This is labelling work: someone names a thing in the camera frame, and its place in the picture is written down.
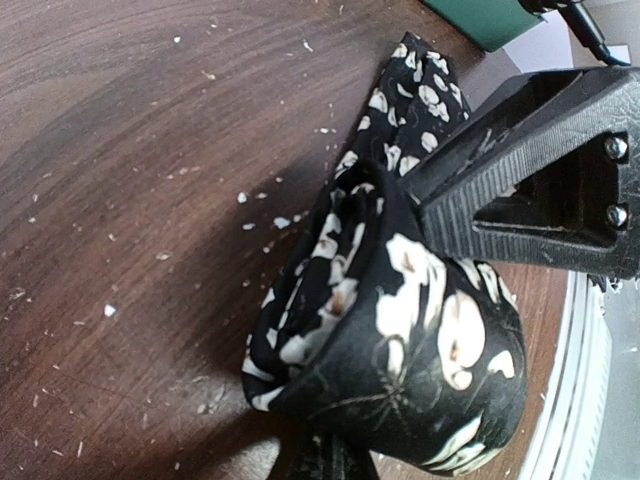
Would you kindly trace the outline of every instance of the bolt head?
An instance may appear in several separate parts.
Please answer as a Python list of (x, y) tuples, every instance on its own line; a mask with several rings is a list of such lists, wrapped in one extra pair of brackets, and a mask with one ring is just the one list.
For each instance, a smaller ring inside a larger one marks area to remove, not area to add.
[(627, 154), (629, 145), (620, 137), (607, 137), (604, 141), (604, 150), (611, 160), (621, 160)]
[(629, 212), (620, 205), (610, 205), (607, 208), (607, 221), (615, 228), (622, 227), (629, 220)]

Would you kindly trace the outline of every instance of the black plastic part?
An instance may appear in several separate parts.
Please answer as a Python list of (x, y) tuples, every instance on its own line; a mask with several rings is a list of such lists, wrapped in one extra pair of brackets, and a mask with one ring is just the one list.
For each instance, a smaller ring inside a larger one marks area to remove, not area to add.
[(331, 433), (312, 433), (300, 447), (286, 480), (379, 480), (369, 451)]
[[(613, 136), (620, 158), (606, 153)], [(437, 253), (631, 278), (640, 270), (639, 140), (640, 69), (522, 75), (401, 186), (420, 202)]]
[(607, 65), (628, 66), (611, 54), (602, 30), (582, 3), (571, 3), (559, 11), (582, 46), (591, 50), (594, 57)]
[(599, 61), (610, 66), (629, 66), (611, 54), (602, 30), (584, 7), (582, 0), (520, 0), (520, 4), (535, 15), (558, 10), (582, 46), (591, 50)]

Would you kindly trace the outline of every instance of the wooden table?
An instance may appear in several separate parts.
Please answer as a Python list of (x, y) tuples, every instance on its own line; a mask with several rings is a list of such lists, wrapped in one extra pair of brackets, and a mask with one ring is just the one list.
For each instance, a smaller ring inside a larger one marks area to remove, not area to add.
[[(276, 438), (299, 434), (251, 411), (238, 375), (301, 225), (272, 219), (310, 208), (405, 30), (455, 58), (475, 105), (514, 73), (416, 1), (340, 1), (5, 2), (1, 479), (262, 480)], [(564, 297), (562, 272), (506, 276), (530, 404), (469, 478), (516, 476)], [(381, 471), (428, 478), (389, 459)]]

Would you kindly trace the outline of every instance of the black floral fabric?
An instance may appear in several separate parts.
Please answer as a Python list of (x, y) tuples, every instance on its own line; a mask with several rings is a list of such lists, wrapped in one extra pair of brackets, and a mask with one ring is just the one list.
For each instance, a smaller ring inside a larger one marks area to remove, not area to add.
[(446, 476), (507, 444), (527, 390), (514, 298), (490, 265), (434, 255), (397, 185), (468, 117), (449, 60), (407, 34), (264, 299), (254, 408)]

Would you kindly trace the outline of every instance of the white debris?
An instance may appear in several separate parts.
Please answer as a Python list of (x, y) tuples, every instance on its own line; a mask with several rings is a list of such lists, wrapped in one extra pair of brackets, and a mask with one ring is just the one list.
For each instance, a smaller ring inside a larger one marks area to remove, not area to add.
[(160, 260), (161, 262), (164, 262), (165, 260), (170, 259), (172, 256), (173, 256), (173, 252), (169, 250), (163, 250), (158, 254), (156, 254), (156, 260)]
[(116, 314), (116, 307), (114, 307), (113, 305), (110, 304), (106, 304), (104, 306), (104, 316), (107, 318), (111, 318)]
[(288, 220), (284, 217), (276, 217), (273, 219), (273, 224), (280, 230), (287, 228), (291, 225), (291, 220)]
[(9, 294), (9, 300), (18, 300), (19, 298), (24, 297), (27, 294), (27, 291), (24, 288), (16, 287), (11, 290)]
[(227, 387), (225, 387), (225, 385), (223, 384), (222, 387), (220, 387), (220, 389), (218, 390), (218, 393), (216, 393), (216, 396), (213, 397), (214, 403), (218, 403), (220, 400), (222, 400), (225, 393), (227, 393)]

